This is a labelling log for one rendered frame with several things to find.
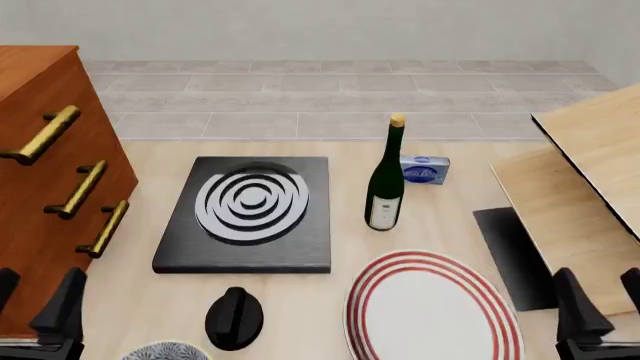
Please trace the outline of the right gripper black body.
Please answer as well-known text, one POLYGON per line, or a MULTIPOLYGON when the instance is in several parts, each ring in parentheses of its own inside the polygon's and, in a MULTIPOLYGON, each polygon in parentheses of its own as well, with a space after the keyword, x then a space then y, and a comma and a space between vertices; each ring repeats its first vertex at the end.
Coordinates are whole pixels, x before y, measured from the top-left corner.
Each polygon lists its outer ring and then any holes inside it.
POLYGON ((560 360, 640 360, 640 343, 585 345, 568 339, 555 348, 560 360))

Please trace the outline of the pale wooden rack, black inside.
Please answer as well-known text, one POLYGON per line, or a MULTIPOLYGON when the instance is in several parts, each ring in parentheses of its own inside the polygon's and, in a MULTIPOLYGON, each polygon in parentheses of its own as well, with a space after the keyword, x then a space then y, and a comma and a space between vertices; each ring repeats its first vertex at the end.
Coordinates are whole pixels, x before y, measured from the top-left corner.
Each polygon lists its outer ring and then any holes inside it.
POLYGON ((640 83, 532 121, 548 146, 491 170, 546 275, 570 269, 603 314, 634 311, 619 276, 640 268, 640 83))

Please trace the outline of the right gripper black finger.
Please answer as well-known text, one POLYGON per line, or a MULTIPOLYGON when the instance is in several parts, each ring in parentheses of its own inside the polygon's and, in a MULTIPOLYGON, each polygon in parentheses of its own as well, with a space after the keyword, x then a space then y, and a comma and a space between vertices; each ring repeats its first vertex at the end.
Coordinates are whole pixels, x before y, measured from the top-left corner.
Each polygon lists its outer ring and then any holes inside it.
POLYGON ((615 327, 591 302, 574 273, 561 268, 552 280, 558 302, 556 340, 602 344, 602 338, 615 327))
POLYGON ((640 314, 640 269, 631 268, 620 276, 623 287, 640 314))

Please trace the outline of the wooden cabinet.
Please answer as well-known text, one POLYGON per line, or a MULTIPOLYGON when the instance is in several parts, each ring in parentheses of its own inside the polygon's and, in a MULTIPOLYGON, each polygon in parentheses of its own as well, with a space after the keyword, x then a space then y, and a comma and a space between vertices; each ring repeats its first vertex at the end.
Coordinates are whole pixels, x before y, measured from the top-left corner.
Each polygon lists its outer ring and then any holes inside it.
POLYGON ((0 312, 0 337, 32 334, 41 311, 67 272, 92 258, 75 252, 92 244, 109 214, 102 206, 129 199, 138 180, 74 46, 0 46, 0 152, 17 150, 73 105, 81 116, 31 166, 0 158, 0 269, 20 275, 0 312), (106 160, 108 169, 74 218, 45 214, 61 205, 85 174, 76 168, 106 160))

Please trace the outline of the white plate with red rings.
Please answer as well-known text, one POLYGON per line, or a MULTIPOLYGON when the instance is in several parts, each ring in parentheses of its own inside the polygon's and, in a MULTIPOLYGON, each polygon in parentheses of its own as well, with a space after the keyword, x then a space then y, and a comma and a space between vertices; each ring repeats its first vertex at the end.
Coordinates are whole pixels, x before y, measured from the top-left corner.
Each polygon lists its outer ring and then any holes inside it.
POLYGON ((451 257, 405 249, 354 278, 343 328, 354 360, 525 360, 509 303, 451 257))

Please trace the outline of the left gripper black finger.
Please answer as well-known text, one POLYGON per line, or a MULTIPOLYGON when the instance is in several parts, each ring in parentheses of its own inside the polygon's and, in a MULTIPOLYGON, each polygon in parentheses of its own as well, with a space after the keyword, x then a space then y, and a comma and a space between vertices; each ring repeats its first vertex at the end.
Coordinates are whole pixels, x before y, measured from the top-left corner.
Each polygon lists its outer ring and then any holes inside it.
POLYGON ((29 326, 36 331, 39 344, 83 341, 82 300, 86 281, 83 270, 71 268, 54 295, 31 320, 29 326))
POLYGON ((5 308, 19 281, 20 275, 13 269, 0 269, 0 312, 5 308))

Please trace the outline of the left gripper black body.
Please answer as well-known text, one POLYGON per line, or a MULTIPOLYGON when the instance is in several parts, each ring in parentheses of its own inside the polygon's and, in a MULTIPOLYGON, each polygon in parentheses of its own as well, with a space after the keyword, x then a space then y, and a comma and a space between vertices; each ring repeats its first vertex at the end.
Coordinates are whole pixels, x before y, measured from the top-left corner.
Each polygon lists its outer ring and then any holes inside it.
POLYGON ((0 344, 0 360, 80 360, 84 348, 84 344, 74 340, 56 345, 0 344))

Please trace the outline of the small blue printed box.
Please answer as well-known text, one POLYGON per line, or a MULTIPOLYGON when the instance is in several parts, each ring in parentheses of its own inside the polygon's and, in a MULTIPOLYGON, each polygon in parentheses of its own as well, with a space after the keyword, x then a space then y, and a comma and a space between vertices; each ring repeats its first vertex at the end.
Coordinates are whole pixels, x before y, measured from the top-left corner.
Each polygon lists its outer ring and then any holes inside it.
POLYGON ((446 157, 401 155, 400 165, 407 182, 443 185, 450 160, 446 157))

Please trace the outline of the flat black stove plate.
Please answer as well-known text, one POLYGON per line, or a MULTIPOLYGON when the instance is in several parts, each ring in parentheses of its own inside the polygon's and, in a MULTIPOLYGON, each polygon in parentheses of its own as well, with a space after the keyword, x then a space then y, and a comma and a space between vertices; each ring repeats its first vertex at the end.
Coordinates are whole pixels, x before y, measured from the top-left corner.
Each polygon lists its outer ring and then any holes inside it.
POLYGON ((158 274, 328 274, 325 157, 199 157, 152 260, 158 274))

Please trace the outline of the round black stove knob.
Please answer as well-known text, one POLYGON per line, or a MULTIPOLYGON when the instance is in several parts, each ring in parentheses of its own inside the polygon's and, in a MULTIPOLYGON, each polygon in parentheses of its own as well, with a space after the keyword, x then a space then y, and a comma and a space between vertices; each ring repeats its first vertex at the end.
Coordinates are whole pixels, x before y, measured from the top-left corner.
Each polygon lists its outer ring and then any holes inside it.
POLYGON ((243 287, 229 287, 209 308, 205 332, 219 350, 237 351, 258 338, 264 324, 261 303, 243 287))

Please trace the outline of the dark green wine bottle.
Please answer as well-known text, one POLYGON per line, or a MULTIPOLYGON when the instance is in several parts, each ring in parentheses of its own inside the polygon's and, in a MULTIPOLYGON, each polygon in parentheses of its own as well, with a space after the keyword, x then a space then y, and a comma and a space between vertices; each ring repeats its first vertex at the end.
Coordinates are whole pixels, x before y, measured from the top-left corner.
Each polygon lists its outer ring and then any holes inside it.
POLYGON ((391 230, 398 221, 404 195, 400 149, 405 125, 403 114, 391 115, 384 155, 369 180, 364 219, 377 231, 391 230))

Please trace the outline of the patterned blue-white bowl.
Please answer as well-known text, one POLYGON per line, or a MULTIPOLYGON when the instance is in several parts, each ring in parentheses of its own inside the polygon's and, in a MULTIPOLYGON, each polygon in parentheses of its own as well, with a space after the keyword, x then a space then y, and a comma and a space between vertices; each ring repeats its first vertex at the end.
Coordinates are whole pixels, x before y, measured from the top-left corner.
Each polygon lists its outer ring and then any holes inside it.
POLYGON ((158 341, 132 350, 120 360, 212 360, 192 344, 181 341, 158 341))

